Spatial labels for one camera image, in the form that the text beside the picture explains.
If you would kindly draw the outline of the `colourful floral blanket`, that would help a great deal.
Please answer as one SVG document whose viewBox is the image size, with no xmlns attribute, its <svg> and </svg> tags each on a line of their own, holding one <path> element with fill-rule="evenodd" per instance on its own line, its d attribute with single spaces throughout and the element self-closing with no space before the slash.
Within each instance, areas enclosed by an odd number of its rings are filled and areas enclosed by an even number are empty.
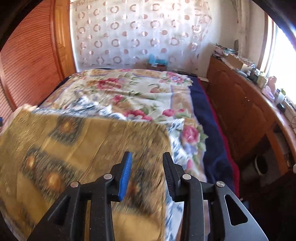
<svg viewBox="0 0 296 241">
<path fill-rule="evenodd" d="M 206 181 L 203 126 L 194 114 L 192 80 L 173 72 L 142 69 L 90 69 L 75 73 L 52 93 L 41 108 L 68 109 L 80 100 L 120 113 L 127 121 L 182 120 L 172 143 L 173 160 L 185 172 Z"/>
</svg>

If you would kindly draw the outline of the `long wooden cabinet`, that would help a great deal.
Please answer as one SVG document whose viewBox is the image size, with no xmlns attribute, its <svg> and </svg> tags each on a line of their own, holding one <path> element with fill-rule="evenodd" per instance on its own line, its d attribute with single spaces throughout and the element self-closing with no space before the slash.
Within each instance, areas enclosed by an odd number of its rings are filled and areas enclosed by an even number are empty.
<svg viewBox="0 0 296 241">
<path fill-rule="evenodd" d="M 207 71 L 208 97 L 217 114 L 230 152 L 237 164 L 243 162 L 267 137 L 280 174 L 295 164 L 295 133 L 285 115 L 252 82 L 211 57 Z"/>
</svg>

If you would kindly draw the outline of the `sheer circle pattern curtain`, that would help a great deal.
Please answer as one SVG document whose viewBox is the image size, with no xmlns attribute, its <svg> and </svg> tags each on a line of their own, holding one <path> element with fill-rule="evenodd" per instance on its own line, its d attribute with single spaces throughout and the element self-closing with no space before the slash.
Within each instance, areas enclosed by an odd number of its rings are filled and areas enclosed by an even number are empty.
<svg viewBox="0 0 296 241">
<path fill-rule="evenodd" d="M 71 1 L 76 68 L 147 68 L 153 54 L 196 73 L 211 21 L 206 1 Z"/>
</svg>

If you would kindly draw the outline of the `window with wooden frame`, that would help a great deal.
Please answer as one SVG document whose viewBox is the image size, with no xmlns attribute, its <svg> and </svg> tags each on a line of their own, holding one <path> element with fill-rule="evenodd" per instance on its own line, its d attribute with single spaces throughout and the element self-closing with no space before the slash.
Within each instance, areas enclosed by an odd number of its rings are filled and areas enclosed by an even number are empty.
<svg viewBox="0 0 296 241">
<path fill-rule="evenodd" d="M 260 71 L 276 77 L 276 87 L 295 104 L 295 49 L 269 15 L 264 16 L 263 57 Z"/>
</svg>

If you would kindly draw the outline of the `blue floral white bedsheet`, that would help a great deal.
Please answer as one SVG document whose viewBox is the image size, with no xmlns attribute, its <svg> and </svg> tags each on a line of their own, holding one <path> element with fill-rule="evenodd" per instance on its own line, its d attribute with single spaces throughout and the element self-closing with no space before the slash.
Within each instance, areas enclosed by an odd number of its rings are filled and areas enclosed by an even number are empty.
<svg viewBox="0 0 296 241">
<path fill-rule="evenodd" d="M 27 205 L 33 221 L 41 219 L 71 181 L 94 181 L 129 151 L 133 163 L 127 194 L 122 203 L 112 206 L 115 238 L 165 238 L 171 203 L 165 200 L 161 158 L 164 152 L 173 152 L 182 120 L 124 120 L 120 113 L 84 100 L 68 109 L 38 108 L 35 113 L 56 115 L 57 123 L 28 156 L 27 169 L 36 188 L 29 192 Z"/>
</svg>

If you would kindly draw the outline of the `cardboard box on cabinet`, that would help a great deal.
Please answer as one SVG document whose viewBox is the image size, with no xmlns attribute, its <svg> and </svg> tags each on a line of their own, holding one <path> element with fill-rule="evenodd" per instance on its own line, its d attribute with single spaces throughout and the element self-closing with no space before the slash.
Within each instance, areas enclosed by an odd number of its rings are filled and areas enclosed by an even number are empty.
<svg viewBox="0 0 296 241">
<path fill-rule="evenodd" d="M 242 68 L 247 68 L 248 65 L 245 64 L 243 61 L 239 60 L 236 55 L 228 54 L 225 60 L 235 69 L 241 70 Z"/>
</svg>

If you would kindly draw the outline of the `navy blue bed cover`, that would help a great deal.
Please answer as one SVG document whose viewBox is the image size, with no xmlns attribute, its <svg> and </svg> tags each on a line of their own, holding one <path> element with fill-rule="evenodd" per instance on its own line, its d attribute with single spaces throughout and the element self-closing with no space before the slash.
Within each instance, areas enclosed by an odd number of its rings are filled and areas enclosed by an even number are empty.
<svg viewBox="0 0 296 241">
<path fill-rule="evenodd" d="M 205 140 L 206 151 L 202 160 L 207 181 L 209 183 L 223 181 L 238 196 L 239 168 L 231 157 L 228 140 L 221 130 L 217 114 L 200 79 L 196 76 L 189 76 L 189 78 L 193 82 L 189 89 L 194 115 L 208 136 Z"/>
</svg>

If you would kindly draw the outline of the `wooden louvered wardrobe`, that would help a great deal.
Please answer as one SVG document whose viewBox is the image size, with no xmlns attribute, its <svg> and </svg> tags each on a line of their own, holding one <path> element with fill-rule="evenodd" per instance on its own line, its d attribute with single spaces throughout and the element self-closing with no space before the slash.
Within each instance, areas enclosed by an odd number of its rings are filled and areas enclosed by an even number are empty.
<svg viewBox="0 0 296 241">
<path fill-rule="evenodd" d="M 23 104 L 41 104 L 74 73 L 70 1 L 41 1 L 1 50 L 1 121 Z"/>
</svg>

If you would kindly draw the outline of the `golden brocade garment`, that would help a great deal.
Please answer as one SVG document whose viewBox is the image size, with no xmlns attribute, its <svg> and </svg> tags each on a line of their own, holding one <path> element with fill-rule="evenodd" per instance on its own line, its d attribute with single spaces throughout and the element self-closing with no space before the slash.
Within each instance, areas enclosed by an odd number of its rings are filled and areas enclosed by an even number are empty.
<svg viewBox="0 0 296 241">
<path fill-rule="evenodd" d="M 95 181 L 132 153 L 124 200 L 112 204 L 117 240 L 163 240 L 171 150 L 165 125 L 22 110 L 1 134 L 1 212 L 26 240 L 73 181 Z"/>
</svg>

